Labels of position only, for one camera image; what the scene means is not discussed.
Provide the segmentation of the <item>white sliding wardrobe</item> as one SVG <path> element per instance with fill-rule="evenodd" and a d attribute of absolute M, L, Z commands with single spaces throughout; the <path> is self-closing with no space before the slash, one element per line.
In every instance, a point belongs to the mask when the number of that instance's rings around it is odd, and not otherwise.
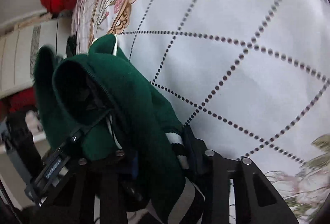
<path fill-rule="evenodd" d="M 59 18 L 27 26 L 1 37 L 1 98 L 32 87 L 38 50 L 50 45 L 65 57 L 71 19 Z"/>

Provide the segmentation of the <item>green varsity jacket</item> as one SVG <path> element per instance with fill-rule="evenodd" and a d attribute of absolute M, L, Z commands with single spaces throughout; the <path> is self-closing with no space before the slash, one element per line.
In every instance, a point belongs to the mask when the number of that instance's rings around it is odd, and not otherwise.
<path fill-rule="evenodd" d="M 127 212 L 151 206 L 160 223 L 200 223 L 205 197 L 189 176 L 185 125 L 115 43 L 106 35 L 64 60 L 39 49 L 34 86 L 48 142 L 57 149 L 81 125 L 89 162 L 125 151 Z"/>

